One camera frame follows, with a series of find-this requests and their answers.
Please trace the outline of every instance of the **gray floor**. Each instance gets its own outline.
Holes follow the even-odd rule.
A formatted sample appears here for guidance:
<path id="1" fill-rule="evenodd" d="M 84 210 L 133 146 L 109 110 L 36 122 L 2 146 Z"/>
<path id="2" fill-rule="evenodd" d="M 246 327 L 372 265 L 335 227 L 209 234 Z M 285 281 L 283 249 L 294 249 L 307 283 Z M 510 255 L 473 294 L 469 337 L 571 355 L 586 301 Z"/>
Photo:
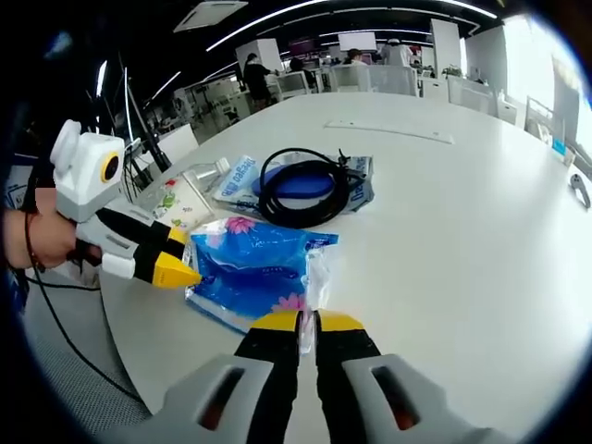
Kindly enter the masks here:
<path id="1" fill-rule="evenodd" d="M 43 281 L 73 283 L 51 272 L 43 276 Z M 64 329 L 82 354 L 119 385 L 135 392 L 111 339 L 100 292 L 47 289 L 47 293 Z M 76 356 L 34 284 L 24 323 L 31 348 L 48 381 L 90 433 L 137 424 L 150 416 L 142 403 L 113 388 Z"/>

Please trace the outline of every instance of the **black cable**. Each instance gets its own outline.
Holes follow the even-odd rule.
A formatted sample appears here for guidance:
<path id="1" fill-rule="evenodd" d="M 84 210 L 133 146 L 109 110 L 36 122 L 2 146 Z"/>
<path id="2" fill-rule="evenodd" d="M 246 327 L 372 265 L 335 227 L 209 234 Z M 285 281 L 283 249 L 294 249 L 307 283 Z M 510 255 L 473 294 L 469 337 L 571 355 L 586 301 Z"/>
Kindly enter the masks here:
<path id="1" fill-rule="evenodd" d="M 67 285 L 67 284 L 50 284 L 49 282 L 42 282 L 40 280 L 33 279 L 32 277 L 26 276 L 27 279 L 31 284 L 39 285 L 40 287 L 43 285 L 44 287 L 50 289 L 68 289 L 68 290 L 84 290 L 84 291 L 100 291 L 100 288 L 91 288 L 91 287 L 83 287 L 82 285 Z"/>
<path id="2" fill-rule="evenodd" d="M 123 175 L 123 183 L 126 187 L 126 191 L 128 192 L 128 202 L 131 202 L 131 193 L 130 193 L 130 185 L 128 184 L 128 170 L 126 169 L 126 159 L 127 159 L 128 154 L 124 153 L 123 154 L 123 171 L 122 171 L 122 175 Z"/>
<path id="3" fill-rule="evenodd" d="M 269 163 L 285 153 L 308 153 L 321 160 L 305 160 L 285 166 L 265 183 L 265 172 Z M 321 225 L 338 215 L 348 203 L 350 191 L 364 182 L 364 177 L 347 168 L 349 158 L 339 150 L 339 161 L 335 162 L 323 154 L 305 148 L 286 148 L 271 154 L 263 163 L 259 185 L 259 211 L 269 222 L 281 227 L 309 228 Z M 278 197 L 278 188 L 287 180 L 301 176 L 330 176 L 333 191 L 316 205 L 303 209 L 288 208 Z"/>
<path id="4" fill-rule="evenodd" d="M 57 317 L 56 310 L 54 309 L 54 306 L 52 305 L 52 303 L 49 300 L 49 297 L 47 296 L 47 292 L 45 291 L 45 284 L 42 281 L 41 275 L 39 274 L 39 269 L 37 268 L 37 265 L 35 264 L 35 259 L 34 259 L 32 247 L 31 247 L 31 237 L 29 236 L 29 214 L 28 213 L 25 213 L 25 241 L 27 243 L 27 253 L 29 254 L 29 259 L 31 260 L 31 266 L 33 268 L 33 271 L 35 272 L 35 276 L 37 277 L 37 283 L 39 284 L 39 289 L 41 290 L 41 294 L 43 295 L 43 298 L 45 299 L 45 302 L 47 303 L 47 307 L 49 308 L 49 311 L 51 312 L 52 317 L 54 318 L 55 323 L 57 324 L 57 327 L 59 328 L 59 331 L 62 333 L 62 336 L 64 337 L 64 339 L 66 340 L 66 342 L 68 343 L 70 348 L 76 353 L 76 355 L 79 358 L 82 359 L 82 361 L 85 364 L 87 364 L 89 367 L 91 367 L 91 369 L 94 370 L 94 372 L 96 372 L 97 375 L 99 375 L 106 382 L 111 384 L 111 386 L 113 386 L 114 388 L 119 390 L 124 395 L 128 395 L 133 400 L 135 400 L 137 402 L 142 402 L 142 399 L 139 396 L 137 396 L 134 393 L 130 392 L 129 390 L 126 390 L 125 388 L 121 387 L 117 382 L 115 382 L 113 379 L 111 379 L 109 376 L 107 376 L 105 373 L 103 373 L 96 365 L 94 365 L 91 361 L 89 361 L 86 358 L 86 356 L 84 356 L 80 352 L 80 350 L 78 350 L 76 345 L 74 345 L 74 342 L 72 342 L 72 339 L 70 339 L 70 336 L 68 335 L 68 333 L 64 329 L 64 326 L 62 326 L 62 323 L 60 322 L 59 318 Z"/>

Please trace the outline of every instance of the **window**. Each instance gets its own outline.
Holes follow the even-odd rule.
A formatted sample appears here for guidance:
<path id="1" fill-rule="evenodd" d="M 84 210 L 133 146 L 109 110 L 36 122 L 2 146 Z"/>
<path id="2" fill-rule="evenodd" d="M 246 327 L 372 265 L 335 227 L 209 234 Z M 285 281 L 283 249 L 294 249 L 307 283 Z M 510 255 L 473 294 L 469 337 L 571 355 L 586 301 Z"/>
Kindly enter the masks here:
<path id="1" fill-rule="evenodd" d="M 505 20 L 503 30 L 508 59 L 508 95 L 523 104 L 530 96 L 552 110 L 553 64 L 547 46 L 537 41 L 539 29 L 526 16 L 515 16 Z"/>

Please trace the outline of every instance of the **desk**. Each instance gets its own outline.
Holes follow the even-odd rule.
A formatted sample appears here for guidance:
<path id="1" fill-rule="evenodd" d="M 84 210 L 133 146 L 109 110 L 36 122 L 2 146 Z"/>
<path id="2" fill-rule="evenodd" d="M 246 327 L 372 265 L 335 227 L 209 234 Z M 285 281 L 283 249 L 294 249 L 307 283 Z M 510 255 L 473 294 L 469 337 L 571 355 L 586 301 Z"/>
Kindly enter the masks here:
<path id="1" fill-rule="evenodd" d="M 423 122 L 455 143 L 323 128 L 361 118 Z M 516 438 L 531 430 L 573 382 L 592 327 L 592 212 L 569 192 L 566 167 L 497 118 L 411 96 L 344 92 L 267 108 L 161 180 L 191 162 L 263 160 L 290 146 L 375 157 L 375 200 L 317 229 L 340 235 L 328 308 L 360 319 L 382 352 L 445 388 L 467 421 Z M 152 412 L 171 384 L 241 340 L 186 306 L 180 290 L 105 275 L 102 288 L 121 360 Z M 300 393 L 315 380 L 310 360 L 302 367 Z M 319 442 L 302 437 L 323 434 L 313 402 L 297 402 L 287 442 Z"/>

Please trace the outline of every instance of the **white chair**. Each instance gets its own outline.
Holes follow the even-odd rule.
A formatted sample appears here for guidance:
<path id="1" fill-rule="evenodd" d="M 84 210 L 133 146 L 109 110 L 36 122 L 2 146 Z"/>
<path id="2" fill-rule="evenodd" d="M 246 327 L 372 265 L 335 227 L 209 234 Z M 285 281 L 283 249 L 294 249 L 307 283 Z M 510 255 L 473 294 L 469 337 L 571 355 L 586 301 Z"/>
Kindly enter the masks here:
<path id="1" fill-rule="evenodd" d="M 306 76 L 301 71 L 277 77 L 277 87 L 279 88 L 279 100 L 311 93 Z"/>
<path id="2" fill-rule="evenodd" d="M 444 80 L 421 78 L 422 96 L 425 99 L 448 103 L 448 83 Z"/>
<path id="3" fill-rule="evenodd" d="M 448 77 L 451 104 L 464 106 L 493 117 L 498 116 L 498 99 L 491 88 L 476 81 Z"/>
<path id="4" fill-rule="evenodd" d="M 412 68 L 373 65 L 368 71 L 374 93 L 418 95 L 417 73 Z"/>
<path id="5" fill-rule="evenodd" d="M 331 68 L 329 75 L 331 91 L 336 93 L 371 91 L 368 68 L 368 66 L 358 65 L 339 65 Z"/>

